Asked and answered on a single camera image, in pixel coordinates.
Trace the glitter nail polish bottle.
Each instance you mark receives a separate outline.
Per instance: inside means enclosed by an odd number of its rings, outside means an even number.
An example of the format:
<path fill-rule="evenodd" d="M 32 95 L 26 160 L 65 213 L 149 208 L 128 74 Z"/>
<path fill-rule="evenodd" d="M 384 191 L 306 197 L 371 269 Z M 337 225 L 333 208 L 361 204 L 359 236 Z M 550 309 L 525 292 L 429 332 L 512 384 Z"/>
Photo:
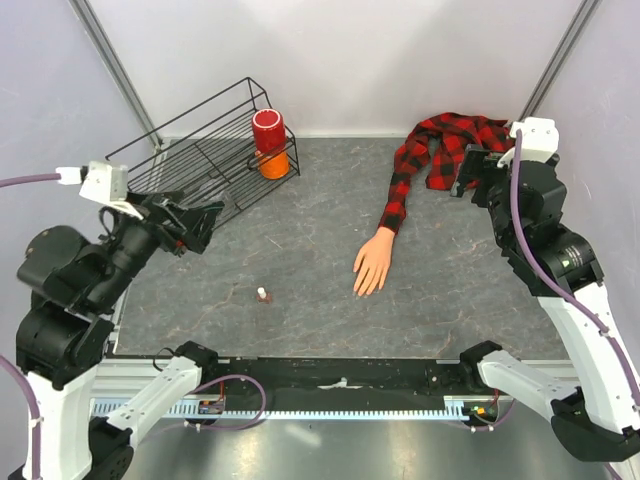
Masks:
<path fill-rule="evenodd" d="M 258 302 L 260 303 L 271 303 L 272 302 L 272 295 L 269 292 L 266 293 L 257 293 L 256 295 L 256 299 Z"/>

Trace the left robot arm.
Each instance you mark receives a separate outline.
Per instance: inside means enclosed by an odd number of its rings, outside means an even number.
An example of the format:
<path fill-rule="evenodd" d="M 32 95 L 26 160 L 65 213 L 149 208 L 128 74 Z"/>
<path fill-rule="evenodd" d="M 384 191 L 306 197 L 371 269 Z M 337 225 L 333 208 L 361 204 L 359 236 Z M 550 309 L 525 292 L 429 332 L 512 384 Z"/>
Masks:
<path fill-rule="evenodd" d="M 130 401 L 93 416 L 90 397 L 118 301 L 157 250 L 202 253 L 221 199 L 186 206 L 179 192 L 128 194 L 123 209 L 99 212 L 97 242 L 75 228 L 48 228 L 32 239 L 18 279 L 32 292 L 16 333 L 14 374 L 27 396 L 30 445 L 17 479 L 120 479 L 158 420 L 193 390 L 219 382 L 217 354 L 195 342 Z"/>

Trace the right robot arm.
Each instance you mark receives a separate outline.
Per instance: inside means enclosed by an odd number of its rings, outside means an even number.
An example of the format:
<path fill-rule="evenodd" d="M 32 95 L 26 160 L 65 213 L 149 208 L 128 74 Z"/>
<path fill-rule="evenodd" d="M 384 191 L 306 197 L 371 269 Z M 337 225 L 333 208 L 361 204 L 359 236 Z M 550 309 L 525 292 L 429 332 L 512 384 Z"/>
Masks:
<path fill-rule="evenodd" d="M 604 273 L 590 243 L 561 222 L 566 186 L 558 154 L 534 153 L 515 167 L 504 154 L 467 147 L 451 188 L 488 211 L 514 274 L 552 320 L 575 369 L 562 381 L 485 341 L 460 356 L 467 392 L 497 389 L 536 412 L 584 462 L 624 462 L 639 452 L 639 374 L 613 320 Z"/>

